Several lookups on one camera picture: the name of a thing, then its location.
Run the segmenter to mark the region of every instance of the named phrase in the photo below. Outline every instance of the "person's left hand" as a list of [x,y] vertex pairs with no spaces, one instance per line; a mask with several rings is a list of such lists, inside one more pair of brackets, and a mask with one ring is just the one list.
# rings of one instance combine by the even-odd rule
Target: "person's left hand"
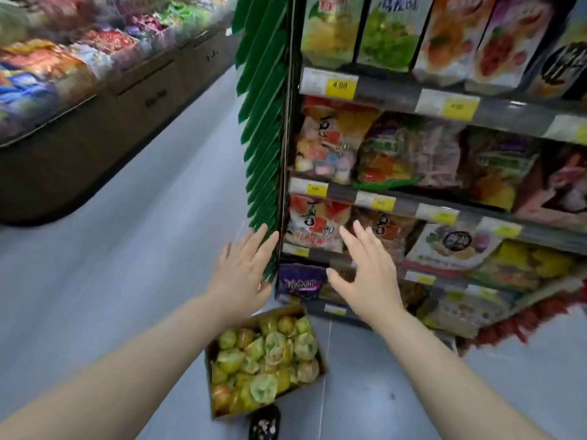
[[234,247],[223,247],[205,295],[212,308],[221,313],[226,327],[237,325],[265,306],[271,296],[271,284],[263,281],[263,271],[267,267],[279,233],[274,232],[261,244],[267,233],[267,225],[259,231],[252,230]]

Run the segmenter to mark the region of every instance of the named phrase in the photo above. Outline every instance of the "cardboard box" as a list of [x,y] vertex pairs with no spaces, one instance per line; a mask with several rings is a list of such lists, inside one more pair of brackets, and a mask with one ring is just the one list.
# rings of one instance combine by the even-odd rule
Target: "cardboard box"
[[[243,321],[241,324],[239,324],[238,327],[235,327],[235,328],[239,329],[241,327],[246,327],[246,328],[249,328],[251,330],[258,332],[259,322],[261,320],[263,320],[264,318],[272,316],[272,317],[275,317],[276,319],[279,320],[279,318],[286,316],[286,315],[296,317],[296,318],[301,318],[303,316],[307,316],[307,313],[306,313],[305,308],[303,308],[302,306],[279,307],[278,309],[272,309],[272,310],[268,310],[266,312],[254,315],[253,317]],[[212,420],[220,420],[220,419],[226,420],[227,418],[231,418],[235,415],[248,414],[250,412],[250,411],[249,412],[243,411],[243,412],[238,412],[236,414],[230,414],[230,415],[216,415],[213,413],[213,411],[212,411],[212,392],[210,389],[212,368],[211,368],[210,362],[216,359],[219,351],[220,351],[220,348],[218,347],[218,343],[217,343],[216,339],[214,341],[212,341],[206,347],[206,349],[204,351],[204,355],[205,355],[204,361],[206,364],[206,378],[207,378],[208,384],[209,384],[208,391],[209,391],[209,398],[210,398],[210,414],[212,415]],[[316,380],[314,380],[314,382],[312,382],[310,384],[304,384],[304,385],[298,386],[294,389],[290,388],[286,392],[278,395],[276,397],[275,401],[279,400],[284,395],[287,395],[291,392],[296,392],[298,389],[301,389],[302,387],[312,386],[312,385],[318,383],[319,381],[321,381],[322,377],[328,373],[328,365],[327,365],[327,361],[326,361],[326,356],[324,356],[322,350],[320,349],[320,343],[318,343],[318,353],[316,354],[316,359],[318,361],[318,364],[320,365],[320,372],[318,374],[318,377],[316,377]]]

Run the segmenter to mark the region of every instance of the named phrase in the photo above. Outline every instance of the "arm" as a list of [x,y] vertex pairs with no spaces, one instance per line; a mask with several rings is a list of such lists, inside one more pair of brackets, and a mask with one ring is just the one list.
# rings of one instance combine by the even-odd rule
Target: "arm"
[[329,281],[385,339],[440,436],[446,440],[549,439],[403,309],[392,258],[371,229],[365,231],[358,221],[353,228],[357,237],[343,228],[341,235],[357,264],[355,282],[348,283],[333,269],[327,270]]
[[3,440],[134,439],[216,335],[265,305],[278,241],[263,225],[224,247],[206,291],[0,424]]

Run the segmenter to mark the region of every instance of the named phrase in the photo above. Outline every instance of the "forearm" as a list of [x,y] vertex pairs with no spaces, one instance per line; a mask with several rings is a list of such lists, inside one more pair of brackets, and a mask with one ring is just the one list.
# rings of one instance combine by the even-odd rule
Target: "forearm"
[[407,312],[398,310],[379,332],[442,438],[549,438]]
[[223,330],[207,295],[0,424],[3,440],[134,439],[204,347]]

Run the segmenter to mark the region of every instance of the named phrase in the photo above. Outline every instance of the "brown display counter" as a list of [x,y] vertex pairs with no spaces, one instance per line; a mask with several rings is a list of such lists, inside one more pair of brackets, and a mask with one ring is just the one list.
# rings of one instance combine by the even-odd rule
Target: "brown display counter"
[[0,223],[34,226],[81,207],[234,64],[230,18],[110,81],[0,148]]

